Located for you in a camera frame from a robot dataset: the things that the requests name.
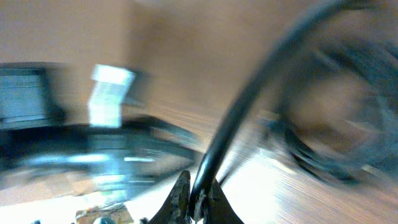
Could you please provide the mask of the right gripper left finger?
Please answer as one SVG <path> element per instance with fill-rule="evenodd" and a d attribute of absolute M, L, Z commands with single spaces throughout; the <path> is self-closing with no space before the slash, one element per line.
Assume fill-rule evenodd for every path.
<path fill-rule="evenodd" d="M 148 224 L 188 224 L 188 204 L 190 198 L 190 172 L 183 171 L 159 211 Z"/>

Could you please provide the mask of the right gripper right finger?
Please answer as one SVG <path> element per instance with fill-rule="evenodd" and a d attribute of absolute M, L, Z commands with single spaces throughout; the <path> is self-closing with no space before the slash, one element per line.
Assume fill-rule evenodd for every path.
<path fill-rule="evenodd" d="M 203 222 L 204 224 L 243 224 L 217 181 L 213 182 L 205 202 Z"/>

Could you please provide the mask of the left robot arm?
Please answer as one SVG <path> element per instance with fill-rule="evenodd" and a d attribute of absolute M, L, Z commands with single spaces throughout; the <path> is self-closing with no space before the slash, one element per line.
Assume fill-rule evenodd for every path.
<path fill-rule="evenodd" d="M 198 136 L 153 116 L 118 128 L 88 124 L 1 131 L 1 172 L 33 169 L 34 177 L 80 171 L 99 191 L 128 200 L 197 163 Z"/>

